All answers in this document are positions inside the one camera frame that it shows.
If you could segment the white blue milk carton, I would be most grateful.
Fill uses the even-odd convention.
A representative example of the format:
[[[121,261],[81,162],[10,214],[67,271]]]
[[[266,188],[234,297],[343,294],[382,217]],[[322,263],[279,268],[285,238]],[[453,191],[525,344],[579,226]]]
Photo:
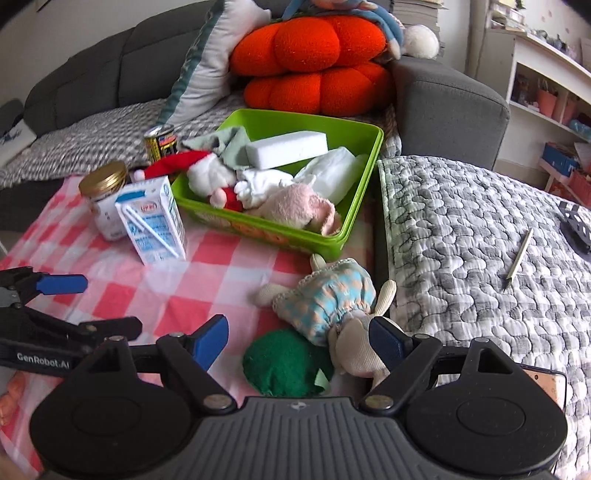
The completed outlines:
[[[166,176],[126,185],[115,208],[144,265],[186,259],[185,230]]]

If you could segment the jar with gold lid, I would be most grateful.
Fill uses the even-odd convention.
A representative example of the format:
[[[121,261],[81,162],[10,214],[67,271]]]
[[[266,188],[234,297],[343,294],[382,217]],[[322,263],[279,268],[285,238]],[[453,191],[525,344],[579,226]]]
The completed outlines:
[[[115,200],[127,183],[127,167],[122,161],[112,161],[87,174],[78,189],[87,200],[94,224],[106,241],[116,241],[126,235],[117,213]]]

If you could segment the orange knot cushion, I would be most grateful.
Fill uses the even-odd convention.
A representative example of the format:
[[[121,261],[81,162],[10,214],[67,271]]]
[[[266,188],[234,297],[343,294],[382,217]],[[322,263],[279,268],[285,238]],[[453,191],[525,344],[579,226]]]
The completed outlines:
[[[391,98],[391,74],[377,63],[387,51],[379,26],[356,16],[301,16],[246,35],[229,57],[247,77],[249,108],[353,117]]]

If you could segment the stack of books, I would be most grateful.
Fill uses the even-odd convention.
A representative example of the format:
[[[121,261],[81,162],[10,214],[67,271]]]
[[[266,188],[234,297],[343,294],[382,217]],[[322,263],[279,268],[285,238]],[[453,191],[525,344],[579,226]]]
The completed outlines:
[[[439,34],[439,16],[445,9],[442,1],[394,0],[392,13],[405,26],[425,25]]]

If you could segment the pencil on blanket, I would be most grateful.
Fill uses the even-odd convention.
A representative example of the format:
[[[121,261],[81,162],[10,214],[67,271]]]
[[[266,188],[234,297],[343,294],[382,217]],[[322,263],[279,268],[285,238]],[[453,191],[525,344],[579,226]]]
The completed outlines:
[[[514,276],[515,276],[518,268],[520,267],[520,265],[521,265],[521,263],[522,263],[525,255],[526,255],[526,252],[528,250],[528,247],[530,245],[530,242],[531,242],[531,240],[533,238],[533,234],[534,234],[534,229],[530,229],[526,233],[526,235],[525,235],[525,237],[524,237],[524,239],[523,239],[523,241],[522,241],[522,243],[520,245],[520,248],[519,248],[519,250],[518,250],[518,252],[517,252],[517,254],[515,256],[515,259],[514,259],[512,265],[511,265],[511,267],[510,267],[510,269],[509,269],[509,271],[508,271],[508,273],[507,273],[507,275],[505,277],[505,283],[506,284],[510,284],[512,282],[512,280],[513,280],[513,278],[514,278]]]

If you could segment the white foam block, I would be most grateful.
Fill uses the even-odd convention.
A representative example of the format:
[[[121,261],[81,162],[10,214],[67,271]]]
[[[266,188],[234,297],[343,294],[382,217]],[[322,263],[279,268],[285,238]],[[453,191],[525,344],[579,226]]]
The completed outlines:
[[[269,170],[315,158],[329,151],[325,133],[297,131],[249,142],[245,152],[252,167]]]

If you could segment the grey fabric sofa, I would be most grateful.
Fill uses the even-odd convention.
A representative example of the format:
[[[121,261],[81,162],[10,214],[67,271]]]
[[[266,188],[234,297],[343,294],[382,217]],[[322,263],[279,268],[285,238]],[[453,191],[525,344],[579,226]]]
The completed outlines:
[[[113,160],[147,163],[143,133],[157,118],[211,2],[149,17],[71,56],[30,90],[22,118],[36,140],[1,169],[1,227],[23,232],[63,180]],[[491,168],[510,110],[492,88],[434,60],[388,66],[387,105],[365,115],[401,155]]]

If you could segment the yellow tin can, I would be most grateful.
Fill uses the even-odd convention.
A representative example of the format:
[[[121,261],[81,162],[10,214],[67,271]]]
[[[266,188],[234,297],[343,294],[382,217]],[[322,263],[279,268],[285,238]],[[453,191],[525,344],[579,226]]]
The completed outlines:
[[[175,128],[169,124],[156,125],[143,134],[150,164],[178,152]]]

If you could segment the white round plush ball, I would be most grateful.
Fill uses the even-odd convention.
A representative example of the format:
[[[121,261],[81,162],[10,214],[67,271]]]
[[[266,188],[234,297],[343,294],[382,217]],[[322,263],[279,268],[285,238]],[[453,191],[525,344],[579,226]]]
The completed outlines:
[[[419,59],[435,59],[440,51],[437,35],[425,25],[409,26],[405,30],[403,54]]]

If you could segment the green plastic bin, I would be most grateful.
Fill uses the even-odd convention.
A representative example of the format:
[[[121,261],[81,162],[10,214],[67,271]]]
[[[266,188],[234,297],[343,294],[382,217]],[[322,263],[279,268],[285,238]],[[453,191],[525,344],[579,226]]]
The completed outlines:
[[[351,119],[249,108],[235,110],[219,127],[223,129],[231,126],[245,127],[252,140],[298,130],[323,132],[327,136],[329,148],[346,147],[356,155],[365,155],[367,162],[363,174],[349,189],[344,200],[335,206],[341,215],[341,230],[335,235],[322,236],[245,213],[216,209],[192,193],[184,174],[178,176],[171,186],[177,205],[211,227],[256,238],[281,248],[318,253],[329,261],[338,259],[363,205],[363,198],[384,141],[383,129],[373,123]]]

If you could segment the red white santa plush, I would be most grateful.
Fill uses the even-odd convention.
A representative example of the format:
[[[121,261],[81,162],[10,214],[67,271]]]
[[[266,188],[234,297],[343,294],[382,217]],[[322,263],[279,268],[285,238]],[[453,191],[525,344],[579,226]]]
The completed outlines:
[[[225,166],[214,152],[188,150],[167,155],[147,168],[131,173],[132,182],[185,173],[190,190],[212,207],[242,212],[245,208],[235,193],[235,171]]]

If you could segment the grey white quilted blanket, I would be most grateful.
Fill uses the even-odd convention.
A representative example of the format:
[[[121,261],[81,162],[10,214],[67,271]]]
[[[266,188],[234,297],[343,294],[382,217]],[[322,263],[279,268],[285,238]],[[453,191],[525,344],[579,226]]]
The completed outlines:
[[[439,157],[381,158],[377,174],[374,277],[397,283],[393,319],[450,345],[487,337],[516,361],[563,372],[568,436],[556,472],[587,474],[590,266],[561,232],[558,198]]]

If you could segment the white shelf unit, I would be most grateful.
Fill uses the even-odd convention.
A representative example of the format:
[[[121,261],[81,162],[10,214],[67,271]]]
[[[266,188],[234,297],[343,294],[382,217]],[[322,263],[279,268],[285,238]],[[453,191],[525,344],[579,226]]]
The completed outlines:
[[[519,21],[501,16],[505,5],[471,3],[469,71],[509,105],[494,170],[543,189],[550,183],[539,166],[545,144],[584,139],[569,123],[590,113],[590,72],[566,51],[580,53],[590,24],[564,1],[525,1]]]

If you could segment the blue monkey plush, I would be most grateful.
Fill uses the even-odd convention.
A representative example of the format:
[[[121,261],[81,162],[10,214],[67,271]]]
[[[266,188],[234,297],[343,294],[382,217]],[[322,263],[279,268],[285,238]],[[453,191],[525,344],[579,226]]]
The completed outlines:
[[[297,13],[311,15],[338,14],[353,15],[378,25],[386,36],[387,48],[394,60],[400,60],[405,41],[404,25],[386,8],[373,1],[363,0],[293,0],[283,11],[283,21],[290,20]]]

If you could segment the bunny doll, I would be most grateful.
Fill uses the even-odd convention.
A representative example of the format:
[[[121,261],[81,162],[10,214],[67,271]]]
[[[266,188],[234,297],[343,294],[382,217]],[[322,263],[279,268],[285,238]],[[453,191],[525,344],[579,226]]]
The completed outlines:
[[[328,263],[314,254],[310,264],[311,274],[296,287],[266,284],[253,295],[253,303],[270,306],[311,344],[327,347],[339,373],[370,378],[378,385],[390,370],[370,346],[370,321],[387,316],[396,282],[388,280],[377,289],[370,273],[353,258]]]

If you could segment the green felt soft toy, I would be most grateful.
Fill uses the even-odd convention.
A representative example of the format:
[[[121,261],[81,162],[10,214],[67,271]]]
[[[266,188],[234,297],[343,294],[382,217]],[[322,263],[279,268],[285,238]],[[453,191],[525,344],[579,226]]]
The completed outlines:
[[[327,348],[311,344],[290,328],[253,341],[243,355],[242,371],[260,395],[314,398],[329,392],[335,367]]]

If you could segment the pink plush towel toy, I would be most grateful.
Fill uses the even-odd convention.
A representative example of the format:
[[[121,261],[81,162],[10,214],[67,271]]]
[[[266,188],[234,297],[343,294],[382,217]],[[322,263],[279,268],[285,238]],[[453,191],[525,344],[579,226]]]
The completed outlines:
[[[280,187],[263,204],[246,213],[322,236],[338,233],[342,227],[341,216],[335,205],[315,193],[311,186],[301,183]]]

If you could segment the white teal-trimmed pillow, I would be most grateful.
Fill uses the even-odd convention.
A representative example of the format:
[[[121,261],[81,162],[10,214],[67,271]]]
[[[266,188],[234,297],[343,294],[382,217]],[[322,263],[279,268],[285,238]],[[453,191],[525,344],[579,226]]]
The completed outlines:
[[[246,35],[270,21],[271,11],[252,0],[214,2],[197,39],[187,50],[179,78],[156,123],[181,125],[228,96],[232,51]]]

